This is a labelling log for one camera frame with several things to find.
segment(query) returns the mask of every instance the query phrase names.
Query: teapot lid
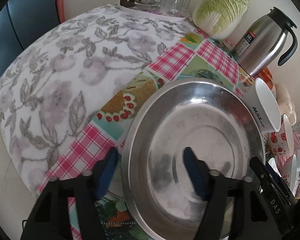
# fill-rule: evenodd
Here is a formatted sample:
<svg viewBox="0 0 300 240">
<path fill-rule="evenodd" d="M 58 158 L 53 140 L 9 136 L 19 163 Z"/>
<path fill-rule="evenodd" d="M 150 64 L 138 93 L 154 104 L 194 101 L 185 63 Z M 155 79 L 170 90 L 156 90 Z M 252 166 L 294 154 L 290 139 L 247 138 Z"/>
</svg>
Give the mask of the teapot lid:
<svg viewBox="0 0 300 240">
<path fill-rule="evenodd" d="M 283 30 L 287 30 L 287 25 L 290 28 L 297 28 L 296 24 L 277 7 L 273 7 L 273 9 L 270 9 L 270 12 L 267 15 L 272 20 L 274 20 L 277 23 L 277 25 L 279 25 L 280 28 Z"/>
</svg>

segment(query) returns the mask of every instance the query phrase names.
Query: white floral cloth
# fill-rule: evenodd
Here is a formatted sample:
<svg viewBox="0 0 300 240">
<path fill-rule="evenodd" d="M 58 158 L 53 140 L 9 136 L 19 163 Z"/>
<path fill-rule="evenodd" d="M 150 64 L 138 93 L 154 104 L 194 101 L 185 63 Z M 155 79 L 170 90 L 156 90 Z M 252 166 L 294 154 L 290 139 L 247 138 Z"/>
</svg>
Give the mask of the white floral cloth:
<svg viewBox="0 0 300 240">
<path fill-rule="evenodd" d="M 134 17 L 115 5 L 55 27 L 0 78 L 0 128 L 32 194 L 59 154 L 140 69 L 186 33 L 188 21 Z"/>
</svg>

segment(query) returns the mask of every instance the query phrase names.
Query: stainless steel bowl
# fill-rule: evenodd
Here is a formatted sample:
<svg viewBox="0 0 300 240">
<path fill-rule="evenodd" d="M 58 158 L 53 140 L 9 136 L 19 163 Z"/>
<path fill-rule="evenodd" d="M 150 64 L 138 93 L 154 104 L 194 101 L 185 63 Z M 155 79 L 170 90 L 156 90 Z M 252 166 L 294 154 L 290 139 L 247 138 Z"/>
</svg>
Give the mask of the stainless steel bowl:
<svg viewBox="0 0 300 240">
<path fill-rule="evenodd" d="M 249 160 L 265 152 L 245 104 L 218 83 L 187 78 L 153 94 L 135 117 L 122 155 L 128 208 L 155 240 L 192 240 L 207 203 L 194 191 L 182 161 L 190 146 L 211 169 L 241 179 L 254 177 Z M 222 235 L 231 223 L 231 199 Z"/>
</svg>

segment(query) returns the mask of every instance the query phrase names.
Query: screw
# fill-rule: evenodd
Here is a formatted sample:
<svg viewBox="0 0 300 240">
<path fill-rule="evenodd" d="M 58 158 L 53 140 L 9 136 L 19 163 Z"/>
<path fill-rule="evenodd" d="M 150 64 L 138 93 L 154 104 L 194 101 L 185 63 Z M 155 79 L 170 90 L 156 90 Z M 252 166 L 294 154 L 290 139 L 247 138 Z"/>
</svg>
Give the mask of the screw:
<svg viewBox="0 0 300 240">
<path fill-rule="evenodd" d="M 55 182 L 55 181 L 57 181 L 58 180 L 58 178 L 56 177 L 56 176 L 51 176 L 50 178 L 49 178 L 49 181 L 50 182 Z"/>
<path fill-rule="evenodd" d="M 245 182 L 252 182 L 252 181 L 253 181 L 253 179 L 252 179 L 251 177 L 249 177 L 249 176 L 243 177 L 243 180 L 244 180 Z"/>
<path fill-rule="evenodd" d="M 215 176 L 215 177 L 218 177 L 218 176 L 220 175 L 220 172 L 217 171 L 217 170 L 211 170 L 211 171 L 210 171 L 210 175 Z"/>
<path fill-rule="evenodd" d="M 85 171 L 82 173 L 82 176 L 85 176 L 85 177 L 90 176 L 90 175 L 92 175 L 92 171 L 91 171 L 91 170 L 85 170 Z"/>
</svg>

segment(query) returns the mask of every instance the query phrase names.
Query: floor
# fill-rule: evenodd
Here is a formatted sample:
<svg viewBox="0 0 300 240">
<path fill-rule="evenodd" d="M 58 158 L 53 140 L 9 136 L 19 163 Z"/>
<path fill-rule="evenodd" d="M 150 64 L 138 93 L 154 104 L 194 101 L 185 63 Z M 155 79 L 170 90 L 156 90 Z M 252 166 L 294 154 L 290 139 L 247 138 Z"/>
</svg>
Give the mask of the floor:
<svg viewBox="0 0 300 240">
<path fill-rule="evenodd" d="M 35 200 L 17 174 L 0 134 L 0 226 L 11 240 L 20 239 L 22 221 Z"/>
</svg>

